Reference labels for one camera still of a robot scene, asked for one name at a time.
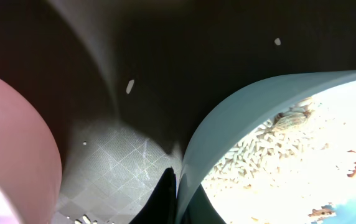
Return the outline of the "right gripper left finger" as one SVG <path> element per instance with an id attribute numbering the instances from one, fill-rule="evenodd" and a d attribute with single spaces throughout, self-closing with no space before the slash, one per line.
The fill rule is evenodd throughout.
<path id="1" fill-rule="evenodd" d="M 176 217 L 176 175 L 166 168 L 151 196 L 130 224 L 173 224 Z"/>

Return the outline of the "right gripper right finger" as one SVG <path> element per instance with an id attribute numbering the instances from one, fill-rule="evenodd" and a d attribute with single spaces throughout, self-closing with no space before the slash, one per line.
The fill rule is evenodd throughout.
<path id="1" fill-rule="evenodd" d="M 225 224 L 201 185 L 189 203 L 189 221 L 191 224 Z"/>

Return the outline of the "light blue bowl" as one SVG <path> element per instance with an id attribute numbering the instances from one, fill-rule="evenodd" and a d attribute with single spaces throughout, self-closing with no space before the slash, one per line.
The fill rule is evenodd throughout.
<path id="1" fill-rule="evenodd" d="M 245 86 L 221 101 L 199 124 L 182 162 L 176 223 L 201 181 L 244 135 L 281 109 L 315 93 L 356 81 L 356 70 L 280 75 Z"/>

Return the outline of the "dark brown serving tray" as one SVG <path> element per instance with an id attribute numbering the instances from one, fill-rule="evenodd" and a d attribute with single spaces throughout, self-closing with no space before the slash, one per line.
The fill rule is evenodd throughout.
<path id="1" fill-rule="evenodd" d="M 341 70 L 356 1 L 0 1 L 0 79 L 59 148 L 52 223 L 129 223 L 224 98 Z"/>

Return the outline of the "rice food waste pile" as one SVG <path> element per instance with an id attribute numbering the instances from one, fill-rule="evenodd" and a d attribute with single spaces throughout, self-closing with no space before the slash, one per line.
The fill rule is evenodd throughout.
<path id="1" fill-rule="evenodd" d="M 202 181 L 225 223 L 323 223 L 336 216 L 323 189 L 336 175 L 331 132 L 343 125 L 320 101 L 305 98 L 235 143 Z"/>

